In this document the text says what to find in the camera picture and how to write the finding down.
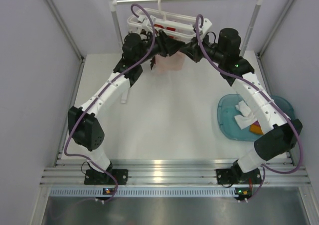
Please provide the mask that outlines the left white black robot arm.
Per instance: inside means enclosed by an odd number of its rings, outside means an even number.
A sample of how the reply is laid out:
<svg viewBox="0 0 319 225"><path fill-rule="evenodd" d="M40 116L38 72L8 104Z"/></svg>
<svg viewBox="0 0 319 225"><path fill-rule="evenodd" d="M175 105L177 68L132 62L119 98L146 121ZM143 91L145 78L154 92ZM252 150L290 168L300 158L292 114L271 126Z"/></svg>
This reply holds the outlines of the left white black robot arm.
<svg viewBox="0 0 319 225"><path fill-rule="evenodd" d="M185 42L163 29L127 34L122 46L122 57L105 84L87 102L68 111L68 140L73 140L84 152L81 154L89 165L85 173L87 185L113 185L113 165L106 156L102 143L105 138L98 116L138 80L143 72L142 63L176 54Z"/></svg>

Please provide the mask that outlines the white sock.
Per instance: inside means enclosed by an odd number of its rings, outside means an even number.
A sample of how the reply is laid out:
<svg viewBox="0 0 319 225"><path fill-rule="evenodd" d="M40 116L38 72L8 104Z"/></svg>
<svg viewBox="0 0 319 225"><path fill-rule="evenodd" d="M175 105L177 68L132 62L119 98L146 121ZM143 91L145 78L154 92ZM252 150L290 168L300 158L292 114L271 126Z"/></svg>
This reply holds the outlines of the white sock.
<svg viewBox="0 0 319 225"><path fill-rule="evenodd" d="M240 114L235 115L234 119L241 130L251 126L257 121L257 118L245 101L240 101L235 108Z"/></svg>

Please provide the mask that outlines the pink sock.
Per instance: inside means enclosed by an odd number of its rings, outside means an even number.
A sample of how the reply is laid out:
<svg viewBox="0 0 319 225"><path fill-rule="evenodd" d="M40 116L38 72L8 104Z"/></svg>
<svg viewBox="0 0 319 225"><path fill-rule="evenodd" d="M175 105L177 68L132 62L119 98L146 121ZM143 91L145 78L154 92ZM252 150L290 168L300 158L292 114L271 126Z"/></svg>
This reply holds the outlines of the pink sock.
<svg viewBox="0 0 319 225"><path fill-rule="evenodd" d="M155 57L155 68L158 73L166 73L168 71L179 71L182 69L185 62L185 54L177 52L172 56Z"/></svg>

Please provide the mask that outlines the white plastic clip hanger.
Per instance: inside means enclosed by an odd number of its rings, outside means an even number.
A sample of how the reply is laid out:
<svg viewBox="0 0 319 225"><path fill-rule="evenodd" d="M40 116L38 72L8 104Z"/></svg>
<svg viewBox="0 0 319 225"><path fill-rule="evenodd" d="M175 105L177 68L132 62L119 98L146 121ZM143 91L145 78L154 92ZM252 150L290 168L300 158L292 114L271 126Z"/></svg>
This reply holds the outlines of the white plastic clip hanger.
<svg viewBox="0 0 319 225"><path fill-rule="evenodd" d="M154 25L159 24L166 27L173 27L176 29L176 31L169 31L169 30L163 30L163 31L171 38L174 38L179 41L183 41L185 43L190 42L191 39L193 38L192 30L193 30L193 24L196 23L196 18L192 16L164 11L162 10L162 7L161 7L161 0L157 0L157 3L158 3L157 9L145 8L145 11L149 14L149 16L153 15L157 18L153 24ZM135 11L134 9L131 9L131 12L133 15L127 19L129 32L137 33L141 36L142 39L145 39L149 31L145 31L144 29L138 28L138 23L139 23L138 17L141 14L145 15L145 13L141 9L137 11Z"/></svg>

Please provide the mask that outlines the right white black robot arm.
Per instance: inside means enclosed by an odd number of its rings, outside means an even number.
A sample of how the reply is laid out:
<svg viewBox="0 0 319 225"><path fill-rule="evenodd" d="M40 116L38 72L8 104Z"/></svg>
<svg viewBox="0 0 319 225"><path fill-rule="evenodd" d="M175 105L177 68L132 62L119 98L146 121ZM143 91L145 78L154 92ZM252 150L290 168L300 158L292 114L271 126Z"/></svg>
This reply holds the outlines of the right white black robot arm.
<svg viewBox="0 0 319 225"><path fill-rule="evenodd" d="M217 43L209 42L198 28L196 36L181 49L194 62L202 58L218 71L227 83L244 100L259 122L263 135L254 142L254 147L231 166L232 181L245 183L253 173L277 155L299 146L300 159L303 147L300 139L302 123L290 119L271 99L255 74L252 65L240 55L241 37L237 30L224 28Z"/></svg>

